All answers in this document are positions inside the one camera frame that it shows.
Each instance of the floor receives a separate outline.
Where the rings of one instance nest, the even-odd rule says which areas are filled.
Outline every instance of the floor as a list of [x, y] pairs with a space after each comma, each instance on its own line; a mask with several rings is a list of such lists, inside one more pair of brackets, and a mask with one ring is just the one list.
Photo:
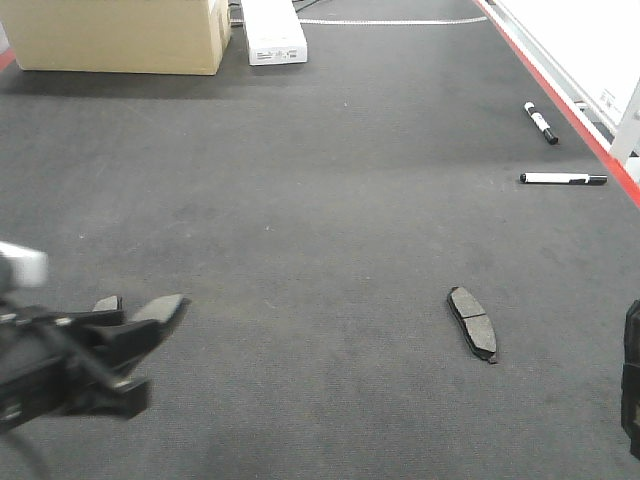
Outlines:
[[[304, 29], [304, 65], [249, 67], [234, 29], [213, 78], [0, 74], [0, 231], [51, 258], [16, 299], [193, 301], [139, 369], [147, 412], [35, 420], [0, 438], [0, 478], [636, 478], [619, 425], [631, 200], [518, 183], [606, 172], [491, 23]], [[454, 285], [492, 318], [498, 365], [469, 352]]]

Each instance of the cardboard box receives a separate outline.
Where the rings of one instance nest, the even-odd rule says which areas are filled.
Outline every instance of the cardboard box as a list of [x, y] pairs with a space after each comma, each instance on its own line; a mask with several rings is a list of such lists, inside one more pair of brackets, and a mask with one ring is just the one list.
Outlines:
[[213, 75], [227, 0], [0, 0], [23, 70]]

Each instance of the black and white marker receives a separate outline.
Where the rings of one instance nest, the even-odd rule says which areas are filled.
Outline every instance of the black and white marker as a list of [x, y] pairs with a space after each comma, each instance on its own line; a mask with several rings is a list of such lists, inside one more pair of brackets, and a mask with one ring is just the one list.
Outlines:
[[542, 114], [538, 112], [538, 110], [536, 110], [536, 106], [533, 104], [533, 102], [525, 103], [524, 109], [529, 114], [531, 120], [533, 120], [538, 129], [542, 132], [544, 138], [547, 139], [547, 142], [549, 142], [549, 144], [551, 145], [555, 145], [556, 143], [558, 143], [558, 137], [553, 134], [553, 132], [551, 131], [551, 127], [544, 119]]
[[558, 183], [564, 185], [604, 185], [606, 175], [589, 175], [588, 173], [523, 173], [522, 183]]

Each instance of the black cable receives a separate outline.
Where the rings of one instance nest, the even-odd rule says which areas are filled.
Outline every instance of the black cable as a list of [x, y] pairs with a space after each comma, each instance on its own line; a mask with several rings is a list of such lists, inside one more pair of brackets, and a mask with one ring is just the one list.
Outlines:
[[[291, 0], [291, 3], [300, 3], [300, 2], [306, 2], [307, 0]], [[309, 3], [307, 3], [306, 5], [302, 5], [301, 7], [296, 8], [296, 13], [301, 12], [302, 10], [304, 10], [305, 8], [309, 8], [311, 5], [315, 5], [316, 3], [320, 2], [321, 0], [311, 0]], [[230, 7], [238, 7], [240, 8], [240, 3], [238, 2], [229, 2], [229, 6]], [[242, 26], [242, 24], [233, 24], [231, 25], [231, 27], [240, 27]]]
[[320, 2], [321, 0], [312, 0], [311, 2], [307, 3], [306, 5], [303, 5], [299, 8], [296, 8], [296, 13], [301, 12], [302, 10], [304, 10], [305, 8], [309, 8], [311, 5], [315, 5], [316, 3]]

